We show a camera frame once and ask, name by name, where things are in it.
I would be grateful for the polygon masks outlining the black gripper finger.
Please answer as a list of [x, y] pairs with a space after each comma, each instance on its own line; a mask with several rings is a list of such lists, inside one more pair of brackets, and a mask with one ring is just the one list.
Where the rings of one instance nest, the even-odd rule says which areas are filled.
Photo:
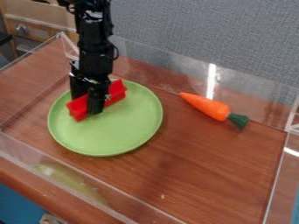
[[109, 85], [98, 84], [89, 88], [87, 107], [90, 116], [94, 116], [103, 112], [109, 98]]
[[74, 75], [70, 77], [70, 91], [73, 99], [78, 99], [89, 92], [87, 82]]

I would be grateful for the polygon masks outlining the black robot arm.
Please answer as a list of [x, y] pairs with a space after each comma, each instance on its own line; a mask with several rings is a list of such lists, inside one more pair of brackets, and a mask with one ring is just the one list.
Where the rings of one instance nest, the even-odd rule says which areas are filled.
[[111, 0], [74, 0], [75, 23], [79, 34], [79, 60], [74, 60], [70, 73], [73, 99], [87, 98], [87, 114], [94, 116], [103, 111], [115, 60], [113, 35]]

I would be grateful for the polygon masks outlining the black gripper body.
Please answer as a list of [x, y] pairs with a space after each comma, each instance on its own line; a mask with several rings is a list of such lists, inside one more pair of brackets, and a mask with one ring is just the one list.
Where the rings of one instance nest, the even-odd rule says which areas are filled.
[[109, 76], [113, 73], [117, 47], [111, 42], [79, 42], [79, 59], [74, 60], [70, 76], [87, 82], [89, 88], [98, 84], [111, 85]]

